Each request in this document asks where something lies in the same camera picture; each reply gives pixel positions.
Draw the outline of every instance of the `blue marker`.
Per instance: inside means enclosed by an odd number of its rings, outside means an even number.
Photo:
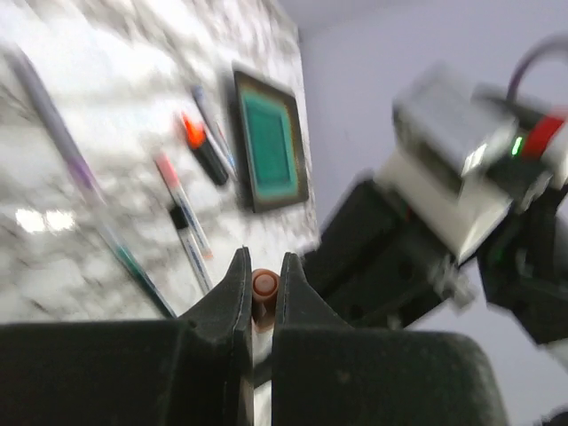
[[[211,113],[208,102],[205,99],[205,92],[203,91],[203,88],[201,86],[194,86],[192,87],[191,92],[195,105],[197,106],[197,109],[199,109],[201,117],[203,117],[203,121],[209,129],[209,134],[211,135],[209,141],[215,146],[216,150],[220,151],[220,153],[226,158],[229,166],[231,167],[232,178],[236,178],[237,166],[233,153],[231,153],[231,149],[229,148],[225,138],[223,138],[221,130]]]

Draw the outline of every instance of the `pink marker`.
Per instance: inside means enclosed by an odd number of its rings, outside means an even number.
[[[173,201],[183,210],[185,219],[189,224],[190,230],[195,238],[195,242],[199,251],[204,257],[212,257],[213,253],[205,236],[205,232],[201,228],[197,216],[193,212],[184,188],[179,181],[178,174],[171,164],[166,154],[159,154],[154,158],[154,162],[162,175],[168,190],[170,191]]]

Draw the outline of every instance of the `black plastic part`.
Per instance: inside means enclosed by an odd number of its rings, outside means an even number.
[[[217,186],[223,186],[227,183],[229,174],[208,138],[205,138],[203,144],[198,148],[191,148],[191,152],[207,173],[211,182]]]
[[[170,207],[168,212],[170,213],[171,222],[174,224],[176,230],[183,231],[189,227],[189,222],[181,206],[174,204]]]
[[[550,420],[544,422],[541,426],[568,426],[568,412],[556,414]]]
[[[225,278],[176,320],[0,327],[0,424],[252,425],[252,284]]]
[[[350,328],[290,254],[272,358],[273,426],[508,424],[487,358],[469,338]]]
[[[304,271],[353,326],[406,327],[442,303],[430,277],[449,257],[400,200],[365,180],[304,256]]]
[[[510,310],[535,343],[547,344],[568,336],[568,281],[561,274],[539,279],[534,264],[522,258],[534,237],[527,216],[501,224],[478,251],[477,264],[487,302]]]
[[[537,198],[534,195],[542,195],[552,178],[552,173],[544,163],[512,155],[500,158],[491,165],[485,175],[507,193],[516,205],[522,205],[527,201],[532,202]],[[537,185],[541,186],[540,193],[535,193]]]

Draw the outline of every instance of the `white wall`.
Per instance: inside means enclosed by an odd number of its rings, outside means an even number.
[[[474,81],[506,85],[520,57],[568,29],[568,3],[428,1],[370,12],[303,40],[313,181],[322,225],[354,176],[377,169],[393,147],[391,100],[438,59]],[[551,60],[522,91],[568,104],[568,64]],[[568,374],[536,351],[513,320],[483,303],[455,317],[443,309],[420,327],[473,336],[490,356],[513,424],[568,404]]]

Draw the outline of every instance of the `orange marker cap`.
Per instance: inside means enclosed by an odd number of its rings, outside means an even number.
[[[187,137],[187,144],[192,149],[197,149],[203,142],[205,142],[205,128],[203,124],[194,124],[189,119],[187,114],[181,114],[181,120],[185,127],[185,135]]]

